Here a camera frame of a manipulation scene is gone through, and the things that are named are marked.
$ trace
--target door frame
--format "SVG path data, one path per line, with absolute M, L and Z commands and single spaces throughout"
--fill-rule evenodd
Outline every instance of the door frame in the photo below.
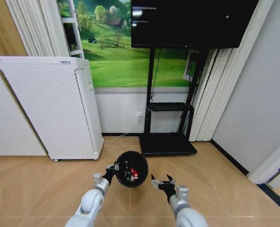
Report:
M 256 184 L 266 183 L 280 169 L 280 146 L 251 174 L 248 179 Z

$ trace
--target power outlet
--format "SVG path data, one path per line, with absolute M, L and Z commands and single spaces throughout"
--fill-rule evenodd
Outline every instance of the power outlet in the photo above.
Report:
M 142 111 L 136 113 L 136 117 L 137 117 L 137 119 L 138 119 L 138 122 L 140 122 L 140 121 L 142 120 L 142 114 L 143 114 Z

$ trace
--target black bowl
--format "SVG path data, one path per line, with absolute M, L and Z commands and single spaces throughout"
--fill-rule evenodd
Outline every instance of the black bowl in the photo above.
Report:
M 119 164 L 119 172 L 116 174 L 118 181 L 129 188 L 138 187 L 141 185 L 149 173 L 148 162 L 145 157 L 136 151 L 126 151 L 117 158 Z M 131 179 L 131 169 L 137 172 L 137 179 Z

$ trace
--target television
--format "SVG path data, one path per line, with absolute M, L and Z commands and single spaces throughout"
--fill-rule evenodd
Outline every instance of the television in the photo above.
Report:
M 131 46 L 236 48 L 259 0 L 131 0 Z

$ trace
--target white air purifier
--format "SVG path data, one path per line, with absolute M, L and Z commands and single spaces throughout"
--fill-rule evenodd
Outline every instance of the white air purifier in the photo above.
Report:
M 88 60 L 0 56 L 0 69 L 51 159 L 99 158 L 103 138 Z

